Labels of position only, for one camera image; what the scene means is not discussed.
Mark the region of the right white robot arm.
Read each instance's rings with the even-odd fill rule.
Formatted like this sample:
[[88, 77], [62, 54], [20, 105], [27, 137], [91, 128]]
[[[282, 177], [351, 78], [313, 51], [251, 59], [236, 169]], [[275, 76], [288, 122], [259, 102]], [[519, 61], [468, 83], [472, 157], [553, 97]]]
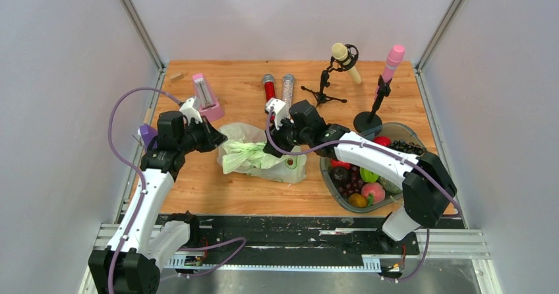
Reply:
[[269, 124], [265, 130], [267, 154], [294, 156], [295, 146], [308, 146], [307, 154], [314, 152], [362, 167], [401, 189], [403, 206], [385, 219], [376, 235], [380, 250], [394, 252], [412, 231], [433, 228], [449, 204], [461, 211], [455, 200], [456, 186], [436, 154], [406, 154], [367, 140], [347, 127], [326, 123], [306, 100], [288, 107], [272, 98], [264, 111]]

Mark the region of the pale green plastic bag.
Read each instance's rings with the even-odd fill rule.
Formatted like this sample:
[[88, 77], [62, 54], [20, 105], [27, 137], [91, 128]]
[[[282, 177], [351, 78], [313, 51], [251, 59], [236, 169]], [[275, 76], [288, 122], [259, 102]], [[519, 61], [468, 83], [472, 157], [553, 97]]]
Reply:
[[305, 155], [277, 158], [263, 151], [264, 130], [246, 123], [219, 128], [227, 140], [218, 148], [217, 163], [223, 174], [242, 173], [280, 183], [297, 184], [307, 177]]

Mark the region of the red glitter microphone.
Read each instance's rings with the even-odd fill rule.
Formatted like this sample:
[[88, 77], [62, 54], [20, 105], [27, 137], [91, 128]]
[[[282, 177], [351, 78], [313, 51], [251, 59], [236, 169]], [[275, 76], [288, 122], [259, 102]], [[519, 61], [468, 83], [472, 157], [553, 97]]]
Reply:
[[275, 78], [272, 74], [265, 74], [262, 77], [262, 85], [264, 87], [264, 93], [266, 97], [266, 105], [271, 99], [276, 98], [276, 87], [275, 87]]

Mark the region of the pink microphone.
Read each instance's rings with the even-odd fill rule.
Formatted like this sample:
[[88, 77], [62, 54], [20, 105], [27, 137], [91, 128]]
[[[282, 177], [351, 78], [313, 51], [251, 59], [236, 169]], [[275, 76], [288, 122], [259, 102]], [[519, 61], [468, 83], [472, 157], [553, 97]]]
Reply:
[[396, 69], [403, 61], [404, 55], [405, 47], [403, 45], [394, 45], [389, 51], [384, 70], [378, 79], [378, 86], [375, 95], [376, 100], [380, 96], [387, 96], [390, 94], [390, 83], [394, 77]]

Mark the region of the red strawberry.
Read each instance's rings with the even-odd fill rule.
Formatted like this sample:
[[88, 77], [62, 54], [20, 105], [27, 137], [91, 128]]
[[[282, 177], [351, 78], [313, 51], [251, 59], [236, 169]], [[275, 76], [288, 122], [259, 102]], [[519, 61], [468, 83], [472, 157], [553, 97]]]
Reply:
[[342, 168], [347, 169], [347, 170], [351, 169], [351, 164], [350, 163], [339, 161], [339, 160], [334, 160], [334, 159], [330, 160], [330, 165], [331, 165], [332, 168], [342, 167]]

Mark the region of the green netted melon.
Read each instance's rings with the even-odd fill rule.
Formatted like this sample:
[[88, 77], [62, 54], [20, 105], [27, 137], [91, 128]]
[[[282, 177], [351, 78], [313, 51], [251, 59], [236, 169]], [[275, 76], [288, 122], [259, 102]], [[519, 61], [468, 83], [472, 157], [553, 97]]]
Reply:
[[395, 194], [401, 194], [402, 193], [402, 189], [399, 186], [397, 186], [395, 183], [389, 181], [388, 179], [386, 179], [384, 177], [379, 177], [377, 182], [389, 194], [395, 195]]

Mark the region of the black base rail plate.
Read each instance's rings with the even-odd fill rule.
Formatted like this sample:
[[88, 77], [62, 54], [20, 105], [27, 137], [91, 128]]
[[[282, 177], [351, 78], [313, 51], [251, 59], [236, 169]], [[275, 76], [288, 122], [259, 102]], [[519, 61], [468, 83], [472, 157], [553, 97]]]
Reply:
[[378, 254], [396, 260], [417, 256], [419, 241], [410, 233], [400, 244], [379, 239], [382, 218], [199, 216], [199, 230], [188, 247], [230, 245], [203, 251], [205, 263], [218, 264], [244, 237], [245, 246], [230, 264], [250, 266], [360, 266], [364, 255]]

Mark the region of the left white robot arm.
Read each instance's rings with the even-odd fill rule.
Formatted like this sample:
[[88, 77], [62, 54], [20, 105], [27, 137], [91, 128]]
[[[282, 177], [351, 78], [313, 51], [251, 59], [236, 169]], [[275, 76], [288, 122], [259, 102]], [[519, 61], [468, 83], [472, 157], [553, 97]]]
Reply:
[[166, 111], [158, 117], [157, 135], [136, 171], [138, 187], [116, 233], [103, 250], [93, 250], [88, 265], [98, 293], [156, 293], [161, 271], [175, 252], [196, 249], [202, 241], [198, 218], [172, 214], [152, 236], [160, 208], [175, 184], [185, 156], [211, 152], [227, 136], [205, 116]]

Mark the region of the orange yellow fruit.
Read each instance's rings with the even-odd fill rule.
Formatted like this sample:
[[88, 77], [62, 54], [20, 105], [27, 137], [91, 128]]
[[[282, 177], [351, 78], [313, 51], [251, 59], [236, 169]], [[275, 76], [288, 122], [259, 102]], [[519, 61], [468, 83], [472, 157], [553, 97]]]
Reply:
[[354, 193], [348, 198], [348, 203], [356, 208], [366, 208], [368, 199], [359, 193]]

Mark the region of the black grape bunch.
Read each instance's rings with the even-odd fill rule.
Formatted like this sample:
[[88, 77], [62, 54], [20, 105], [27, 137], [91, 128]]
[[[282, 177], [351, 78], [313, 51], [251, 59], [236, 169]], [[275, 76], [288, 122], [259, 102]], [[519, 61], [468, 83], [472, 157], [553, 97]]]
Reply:
[[406, 154], [415, 154], [417, 156], [422, 156], [426, 152], [426, 149], [419, 144], [406, 142], [404, 140], [395, 140], [388, 146], [388, 148]]

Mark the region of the dark purple plum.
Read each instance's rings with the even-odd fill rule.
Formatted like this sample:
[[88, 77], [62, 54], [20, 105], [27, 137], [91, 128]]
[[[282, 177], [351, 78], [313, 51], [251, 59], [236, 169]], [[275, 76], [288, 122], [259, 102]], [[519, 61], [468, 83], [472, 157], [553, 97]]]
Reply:
[[329, 176], [333, 184], [337, 187], [345, 186], [351, 182], [351, 174], [345, 167], [333, 167], [329, 172]]

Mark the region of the purple metronome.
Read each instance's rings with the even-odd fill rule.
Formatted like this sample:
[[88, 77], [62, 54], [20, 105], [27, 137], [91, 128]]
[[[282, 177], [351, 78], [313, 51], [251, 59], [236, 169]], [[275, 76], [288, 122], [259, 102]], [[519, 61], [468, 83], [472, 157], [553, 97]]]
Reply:
[[154, 127], [150, 126], [149, 124], [143, 124], [138, 128], [138, 135], [141, 138], [140, 143], [142, 144], [143, 148], [147, 150], [151, 141], [155, 137], [157, 137], [158, 132]]

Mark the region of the small wooden block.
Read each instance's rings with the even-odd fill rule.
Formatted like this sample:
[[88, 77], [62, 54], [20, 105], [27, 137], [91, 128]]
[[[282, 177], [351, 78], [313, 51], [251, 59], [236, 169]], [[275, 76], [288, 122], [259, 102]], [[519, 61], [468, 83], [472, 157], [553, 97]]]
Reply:
[[184, 77], [183, 73], [173, 73], [169, 76], [171, 82], [176, 82]]

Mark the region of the black tripod microphone stand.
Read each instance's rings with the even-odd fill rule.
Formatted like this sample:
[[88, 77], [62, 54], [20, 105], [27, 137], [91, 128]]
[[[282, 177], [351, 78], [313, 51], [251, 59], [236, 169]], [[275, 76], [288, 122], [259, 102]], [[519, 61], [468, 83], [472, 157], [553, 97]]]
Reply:
[[338, 71], [336, 71], [337, 67], [338, 67], [338, 65], [334, 62], [333, 58], [330, 57], [329, 65], [321, 72], [320, 86], [319, 86], [318, 91], [313, 91], [309, 88], [306, 88], [305, 86], [301, 86], [302, 90], [310, 92], [314, 96], [317, 106], [328, 103], [328, 102], [331, 102], [331, 101], [338, 101], [338, 102], [341, 102], [341, 103], [347, 103], [346, 99], [329, 96], [329, 95], [327, 95], [327, 93], [325, 93], [325, 89], [328, 88], [331, 85], [331, 83], [329, 81], [330, 73], [338, 72]]

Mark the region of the pink metronome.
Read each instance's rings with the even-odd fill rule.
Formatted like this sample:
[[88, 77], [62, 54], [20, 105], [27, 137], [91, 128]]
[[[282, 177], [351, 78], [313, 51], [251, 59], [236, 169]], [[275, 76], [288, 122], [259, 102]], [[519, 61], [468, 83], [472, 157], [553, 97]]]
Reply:
[[202, 73], [194, 74], [192, 84], [195, 96], [199, 100], [198, 111], [201, 116], [205, 116], [209, 122], [223, 118], [225, 116], [224, 109], [205, 76]]

